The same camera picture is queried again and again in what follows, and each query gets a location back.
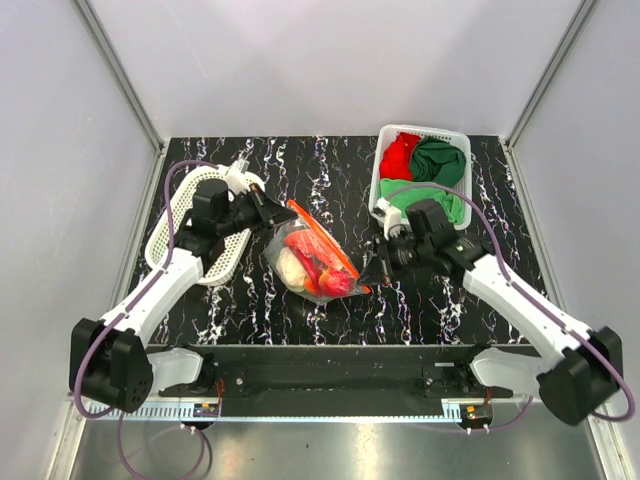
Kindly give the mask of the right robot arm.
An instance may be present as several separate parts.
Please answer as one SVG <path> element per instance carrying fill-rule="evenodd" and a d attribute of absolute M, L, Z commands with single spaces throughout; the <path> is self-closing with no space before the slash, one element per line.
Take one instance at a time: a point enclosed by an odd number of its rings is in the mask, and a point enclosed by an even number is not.
<path fill-rule="evenodd" d="M 488 243 L 460 234 L 434 200 L 408 208 L 408 229 L 384 227 L 360 281 L 389 284 L 402 274 L 430 270 L 484 301 L 522 333 L 533 356 L 478 347 L 454 371 L 466 396 L 487 387 L 538 398 L 560 421 L 576 426 L 623 386 L 620 336 L 594 330 L 523 283 Z"/>

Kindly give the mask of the clear zip top bag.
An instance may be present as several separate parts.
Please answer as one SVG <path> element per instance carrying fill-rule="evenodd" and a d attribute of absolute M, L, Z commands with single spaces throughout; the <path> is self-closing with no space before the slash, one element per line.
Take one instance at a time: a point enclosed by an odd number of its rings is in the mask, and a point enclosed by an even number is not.
<path fill-rule="evenodd" d="M 295 200 L 287 207 L 294 217 L 275 229 L 265 249 L 266 260 L 287 290 L 317 305 L 369 294 L 333 236 Z"/>

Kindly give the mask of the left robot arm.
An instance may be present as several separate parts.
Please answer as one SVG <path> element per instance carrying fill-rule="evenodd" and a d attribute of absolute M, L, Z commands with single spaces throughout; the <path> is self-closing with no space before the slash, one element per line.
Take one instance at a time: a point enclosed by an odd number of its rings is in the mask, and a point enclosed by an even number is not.
<path fill-rule="evenodd" d="M 153 332 L 177 301 L 214 266 L 228 237 L 273 229 L 294 211 L 267 197 L 257 184 L 234 193 L 228 182 L 200 182 L 192 206 L 168 226 L 167 256 L 118 306 L 98 320 L 81 319 L 71 332 L 69 387 L 80 413 L 83 399 L 107 410 L 133 413 L 147 397 L 183 385 L 196 396 L 215 386 L 216 372 L 193 350 L 175 347 L 150 354 Z"/>

